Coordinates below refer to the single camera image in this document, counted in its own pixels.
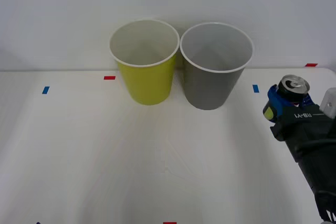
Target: tape marker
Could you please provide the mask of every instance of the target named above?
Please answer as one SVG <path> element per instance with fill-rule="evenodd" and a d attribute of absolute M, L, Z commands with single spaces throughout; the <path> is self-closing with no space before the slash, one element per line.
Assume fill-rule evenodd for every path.
<path fill-rule="evenodd" d="M 115 80 L 115 76 L 104 76 L 104 80 Z"/>
<path fill-rule="evenodd" d="M 43 89 L 42 94 L 47 94 L 48 91 L 49 91 L 49 88 L 50 88 L 49 86 L 45 86 L 44 89 Z"/>
<path fill-rule="evenodd" d="M 252 86 L 253 86 L 253 91 L 254 91 L 255 93 L 259 93 L 258 85 L 253 84 Z"/>
<path fill-rule="evenodd" d="M 317 63 L 307 63 L 305 67 L 316 67 Z"/>

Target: white wall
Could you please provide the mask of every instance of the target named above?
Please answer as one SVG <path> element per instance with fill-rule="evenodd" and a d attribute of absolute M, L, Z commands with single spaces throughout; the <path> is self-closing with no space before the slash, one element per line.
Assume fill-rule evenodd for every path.
<path fill-rule="evenodd" d="M 250 67 L 336 65 L 336 0 L 0 0 L 0 69 L 110 69 L 119 25 L 163 19 L 179 32 L 218 20 L 253 39 Z"/>

